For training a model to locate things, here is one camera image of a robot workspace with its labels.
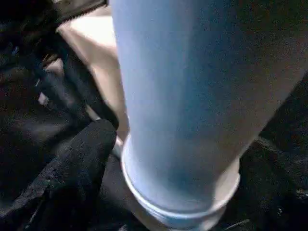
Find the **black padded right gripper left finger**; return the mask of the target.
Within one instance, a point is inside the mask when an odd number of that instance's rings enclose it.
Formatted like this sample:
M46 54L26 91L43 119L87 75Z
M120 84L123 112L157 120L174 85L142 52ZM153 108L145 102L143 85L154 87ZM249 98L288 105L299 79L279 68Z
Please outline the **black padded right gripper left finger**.
M90 123L1 213L0 229L85 230L115 142L116 129L109 121Z

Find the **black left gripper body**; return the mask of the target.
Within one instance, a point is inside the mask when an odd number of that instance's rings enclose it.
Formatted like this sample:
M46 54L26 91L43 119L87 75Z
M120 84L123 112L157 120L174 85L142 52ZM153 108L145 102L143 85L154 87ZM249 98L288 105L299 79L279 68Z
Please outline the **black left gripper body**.
M35 43L63 23L107 5L105 0L2 0L0 2L0 70L17 64L13 46Z

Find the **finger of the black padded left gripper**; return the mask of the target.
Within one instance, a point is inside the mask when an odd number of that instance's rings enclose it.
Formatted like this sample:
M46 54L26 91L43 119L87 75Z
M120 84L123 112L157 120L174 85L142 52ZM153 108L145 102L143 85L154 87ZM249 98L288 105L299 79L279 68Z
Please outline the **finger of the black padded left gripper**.
M83 124L91 121L86 110L90 106L102 119L108 120L115 128L119 121L113 110L102 98L93 75L72 49L55 50L63 63L63 77L45 71L44 85L48 96L63 107L75 120Z

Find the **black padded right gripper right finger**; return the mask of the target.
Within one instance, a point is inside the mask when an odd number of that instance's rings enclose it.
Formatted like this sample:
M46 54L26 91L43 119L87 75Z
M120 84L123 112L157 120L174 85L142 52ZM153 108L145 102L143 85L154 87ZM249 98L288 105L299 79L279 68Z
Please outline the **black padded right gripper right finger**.
M241 180L218 231L306 231L308 156L256 139L240 159Z

